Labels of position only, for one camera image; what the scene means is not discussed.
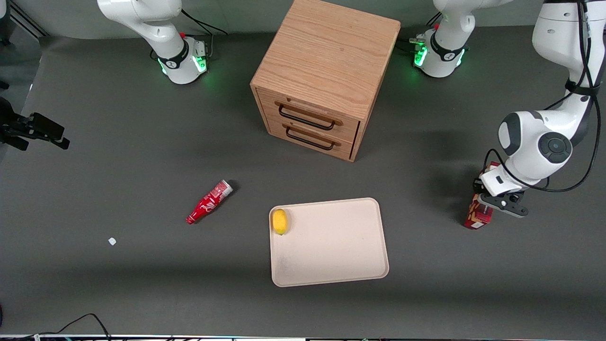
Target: drawer handle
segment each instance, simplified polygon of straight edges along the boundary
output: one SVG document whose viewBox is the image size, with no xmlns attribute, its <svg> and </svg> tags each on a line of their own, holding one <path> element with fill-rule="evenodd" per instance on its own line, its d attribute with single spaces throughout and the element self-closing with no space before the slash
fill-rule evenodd
<svg viewBox="0 0 606 341">
<path fill-rule="evenodd" d="M 321 144 L 318 144 L 318 143 L 315 143 L 315 142 L 308 141 L 308 140 L 306 140 L 306 139 L 304 139 L 304 138 L 301 138 L 301 137 L 298 137 L 298 136 L 294 136 L 294 135 L 292 135 L 292 134 L 288 133 L 289 131 L 290 131 L 290 127 L 286 127 L 286 136 L 288 136 L 288 137 L 292 138 L 293 140 L 297 140 L 297 141 L 299 141 L 299 142 L 307 143 L 307 144 L 309 144 L 309 145 L 311 145 L 311 146 L 314 146 L 314 147 L 316 147 L 316 148 L 320 148 L 320 149 L 323 149 L 323 150 L 331 150 L 331 149 L 332 149 L 332 148 L 335 146 L 335 143 L 334 143 L 334 142 L 332 142 L 332 143 L 330 144 L 330 147 L 326 147 L 326 146 L 323 146 L 323 145 L 321 145 Z"/>
<path fill-rule="evenodd" d="M 302 118 L 298 118 L 296 116 L 289 115 L 289 114 L 283 112 L 282 109 L 284 109 L 284 106 L 282 104 L 280 104 L 280 107 L 278 108 L 278 112 L 280 113 L 280 116 L 289 118 L 291 120 L 295 120 L 297 122 L 301 122 L 301 123 L 307 124 L 307 125 L 312 126 L 314 128 L 318 128 L 318 129 L 322 129 L 322 130 L 331 130 L 332 128 L 335 127 L 335 123 L 336 123 L 335 121 L 333 121 L 329 126 L 323 126 L 323 125 L 315 123 L 315 122 L 307 121 L 307 120 L 304 120 Z"/>
</svg>

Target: tray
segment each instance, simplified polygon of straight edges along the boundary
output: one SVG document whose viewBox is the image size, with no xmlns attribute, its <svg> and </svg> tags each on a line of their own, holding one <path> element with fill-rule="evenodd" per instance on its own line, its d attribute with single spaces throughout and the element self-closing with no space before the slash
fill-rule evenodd
<svg viewBox="0 0 606 341">
<path fill-rule="evenodd" d="M 283 209 L 288 231 L 271 228 Z M 379 203 L 359 198 L 276 206 L 271 279 L 280 287 L 380 279 L 389 272 Z"/>
</svg>

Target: wooden drawer unit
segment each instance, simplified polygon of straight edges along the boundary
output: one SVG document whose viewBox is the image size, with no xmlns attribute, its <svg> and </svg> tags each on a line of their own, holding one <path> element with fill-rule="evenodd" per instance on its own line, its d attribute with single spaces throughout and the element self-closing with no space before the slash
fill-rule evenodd
<svg viewBox="0 0 606 341">
<path fill-rule="evenodd" d="M 278 93 L 258 89 L 265 119 L 287 122 L 319 134 L 340 140 L 353 141 L 358 131 L 358 120 L 327 110 L 309 106 Z"/>
<path fill-rule="evenodd" d="M 399 28 L 295 0 L 250 83 L 269 134 L 354 161 Z"/>
<path fill-rule="evenodd" d="M 322 136 L 308 129 L 286 124 L 283 121 L 270 120 L 267 124 L 269 125 L 270 134 L 273 136 L 344 160 L 350 158 L 351 142 Z"/>
</svg>

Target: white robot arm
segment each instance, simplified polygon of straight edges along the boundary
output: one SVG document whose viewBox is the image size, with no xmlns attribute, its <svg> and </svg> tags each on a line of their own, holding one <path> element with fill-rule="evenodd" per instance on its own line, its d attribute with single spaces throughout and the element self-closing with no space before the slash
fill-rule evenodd
<svg viewBox="0 0 606 341">
<path fill-rule="evenodd" d="M 512 0 L 433 0 L 444 18 L 438 29 L 429 29 L 410 42 L 419 44 L 414 65 L 428 76 L 449 76 L 461 63 L 467 39 L 476 27 L 472 11 L 496 7 Z"/>
<path fill-rule="evenodd" d="M 182 37 L 168 22 L 180 14 L 181 0 L 97 0 L 97 5 L 108 19 L 145 38 L 158 55 L 162 71 L 174 83 L 193 82 L 207 70 L 204 43 Z"/>
<path fill-rule="evenodd" d="M 592 105 L 598 105 L 605 23 L 605 0 L 544 2 L 534 27 L 533 45 L 542 57 L 568 69 L 567 91 L 557 109 L 513 112 L 505 117 L 498 136 L 509 158 L 504 165 L 482 174 L 481 183 L 475 184 L 476 191 L 483 192 L 481 203 L 524 217 L 528 211 L 519 205 L 523 192 L 570 159 L 573 147 L 587 134 Z"/>
</svg>

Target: lemon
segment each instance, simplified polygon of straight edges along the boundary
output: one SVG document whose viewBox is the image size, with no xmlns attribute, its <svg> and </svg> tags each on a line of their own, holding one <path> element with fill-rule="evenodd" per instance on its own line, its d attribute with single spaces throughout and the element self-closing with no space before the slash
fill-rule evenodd
<svg viewBox="0 0 606 341">
<path fill-rule="evenodd" d="M 271 225 L 277 234 L 283 235 L 288 229 L 288 219 L 286 218 L 286 212 L 283 209 L 277 209 L 273 211 L 271 215 Z"/>
</svg>

